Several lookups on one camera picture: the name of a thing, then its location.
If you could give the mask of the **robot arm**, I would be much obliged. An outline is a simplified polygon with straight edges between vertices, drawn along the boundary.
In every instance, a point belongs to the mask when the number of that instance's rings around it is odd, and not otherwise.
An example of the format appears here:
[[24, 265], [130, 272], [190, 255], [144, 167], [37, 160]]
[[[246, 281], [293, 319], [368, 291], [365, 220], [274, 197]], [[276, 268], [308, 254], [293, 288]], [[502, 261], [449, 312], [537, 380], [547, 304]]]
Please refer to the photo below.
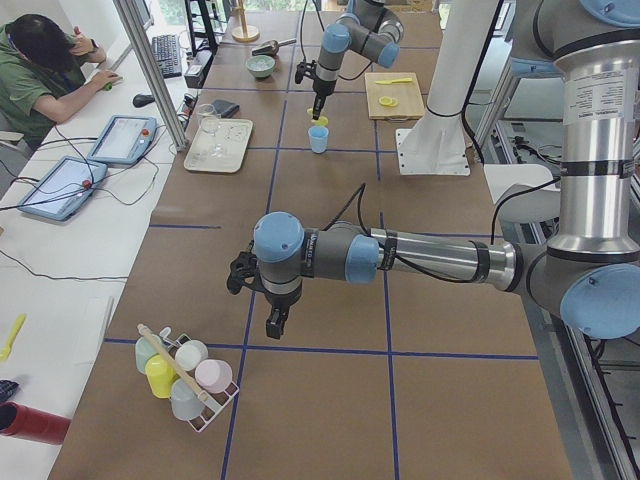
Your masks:
[[326, 27], [318, 60], [311, 63], [316, 94], [312, 118], [319, 119], [326, 98], [333, 94], [347, 51], [390, 68], [399, 55], [403, 36], [401, 21], [384, 1], [349, 1], [346, 11]]
[[[352, 50], [383, 67], [399, 55], [399, 20], [386, 20], [382, 1], [349, 1], [328, 25], [319, 59], [298, 68], [322, 113], [344, 54]], [[449, 17], [425, 116], [398, 143], [400, 173], [453, 174], [453, 134], [495, 26], [485, 7], [499, 1], [462, 1]], [[564, 140], [559, 180], [527, 188], [514, 184], [496, 203], [492, 229], [558, 216], [559, 229], [543, 246], [396, 232], [339, 222], [303, 228], [287, 212], [263, 216], [254, 227], [248, 284], [271, 305], [268, 337], [279, 339], [302, 280], [369, 283], [376, 271], [403, 269], [450, 283], [490, 283], [530, 297], [583, 334], [615, 339], [639, 329], [639, 244], [628, 234], [635, 107], [639, 89], [639, 1], [517, 1], [511, 55], [516, 74], [560, 75], [564, 85]]]

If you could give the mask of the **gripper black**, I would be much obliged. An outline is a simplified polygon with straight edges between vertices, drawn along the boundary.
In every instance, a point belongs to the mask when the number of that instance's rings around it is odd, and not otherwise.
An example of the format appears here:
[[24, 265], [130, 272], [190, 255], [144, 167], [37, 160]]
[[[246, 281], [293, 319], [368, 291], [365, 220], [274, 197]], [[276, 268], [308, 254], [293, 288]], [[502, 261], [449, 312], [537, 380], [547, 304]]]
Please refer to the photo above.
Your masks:
[[302, 290], [295, 289], [286, 294], [267, 292], [265, 298], [271, 306], [271, 313], [266, 321], [266, 335], [272, 339], [280, 339], [283, 325], [289, 316], [290, 308], [301, 298]]
[[316, 111], [324, 108], [326, 98], [334, 92], [334, 81], [326, 81], [321, 78], [315, 78], [313, 82], [313, 90], [316, 94], [313, 108], [310, 109], [311, 119], [318, 119], [321, 115]]

